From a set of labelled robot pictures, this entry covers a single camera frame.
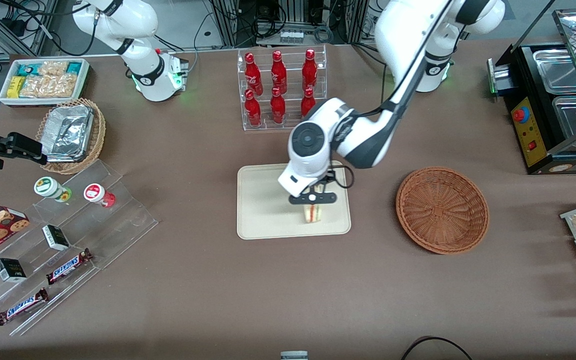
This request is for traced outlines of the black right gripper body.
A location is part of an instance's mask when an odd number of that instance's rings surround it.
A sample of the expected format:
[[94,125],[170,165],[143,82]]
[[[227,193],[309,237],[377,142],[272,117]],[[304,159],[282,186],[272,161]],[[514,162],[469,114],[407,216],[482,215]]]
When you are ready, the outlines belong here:
[[3,168],[4,158],[21,158],[40,166],[48,162],[42,153],[42,144],[18,132],[10,132],[6,137],[0,136],[0,169]]

